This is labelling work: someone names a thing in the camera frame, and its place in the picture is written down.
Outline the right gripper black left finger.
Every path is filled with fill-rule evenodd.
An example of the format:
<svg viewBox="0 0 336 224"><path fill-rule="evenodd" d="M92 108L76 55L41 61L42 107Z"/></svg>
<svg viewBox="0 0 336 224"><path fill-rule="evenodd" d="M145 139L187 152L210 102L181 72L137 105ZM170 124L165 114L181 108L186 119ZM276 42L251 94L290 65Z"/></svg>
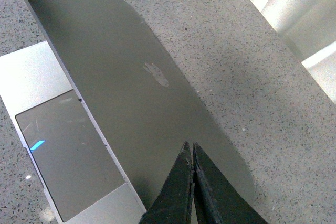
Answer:
<svg viewBox="0 0 336 224"><path fill-rule="evenodd" d="M140 223L191 222L194 197L193 165L190 145L183 144L163 187Z"/></svg>

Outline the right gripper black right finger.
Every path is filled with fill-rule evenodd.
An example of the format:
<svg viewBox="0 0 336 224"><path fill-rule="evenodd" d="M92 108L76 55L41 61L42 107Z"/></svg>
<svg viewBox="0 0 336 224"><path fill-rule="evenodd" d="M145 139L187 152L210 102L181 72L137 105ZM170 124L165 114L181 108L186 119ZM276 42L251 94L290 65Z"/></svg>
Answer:
<svg viewBox="0 0 336 224"><path fill-rule="evenodd" d="M193 143L194 202L198 223L266 223L198 143Z"/></svg>

